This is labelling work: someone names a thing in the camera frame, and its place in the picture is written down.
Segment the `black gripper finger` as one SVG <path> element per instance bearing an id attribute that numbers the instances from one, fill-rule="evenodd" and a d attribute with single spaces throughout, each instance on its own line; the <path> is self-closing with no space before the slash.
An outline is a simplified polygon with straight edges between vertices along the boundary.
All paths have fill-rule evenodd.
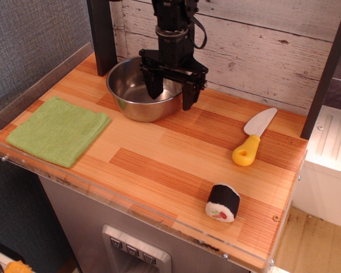
<path id="1" fill-rule="evenodd" d="M 156 72 L 150 71 L 147 68 L 142 68 L 144 82 L 148 91 L 148 95 L 153 99 L 163 92 L 163 78 Z"/>
<path id="2" fill-rule="evenodd" d="M 183 111 L 191 109 L 194 103 L 198 101 L 201 86 L 187 81 L 182 87 L 182 108 Z"/>

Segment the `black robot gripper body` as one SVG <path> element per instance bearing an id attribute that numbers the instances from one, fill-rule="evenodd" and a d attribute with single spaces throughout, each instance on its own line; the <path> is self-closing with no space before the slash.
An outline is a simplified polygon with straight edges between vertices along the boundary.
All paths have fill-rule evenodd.
<path id="1" fill-rule="evenodd" d="M 141 49 L 140 69 L 147 68 L 163 79 L 179 84 L 187 81 L 199 84 L 201 90 L 206 85 L 208 69 L 194 57 L 194 42 L 185 36 L 179 40 L 159 37 L 158 49 Z"/>

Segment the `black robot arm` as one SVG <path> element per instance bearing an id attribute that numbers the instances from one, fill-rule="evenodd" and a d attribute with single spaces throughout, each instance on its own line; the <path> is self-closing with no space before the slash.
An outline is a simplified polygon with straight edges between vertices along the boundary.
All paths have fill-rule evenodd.
<path id="1" fill-rule="evenodd" d="M 156 34 L 158 49 L 142 49 L 140 69 L 148 95 L 154 100 L 163 92 L 163 79 L 182 85 L 182 107 L 190 110 L 198 101 L 201 90 L 205 89 L 208 68 L 193 56 L 195 49 L 203 49 L 195 43 L 195 26 L 205 31 L 195 18 L 198 1 L 152 1 L 157 17 Z"/>

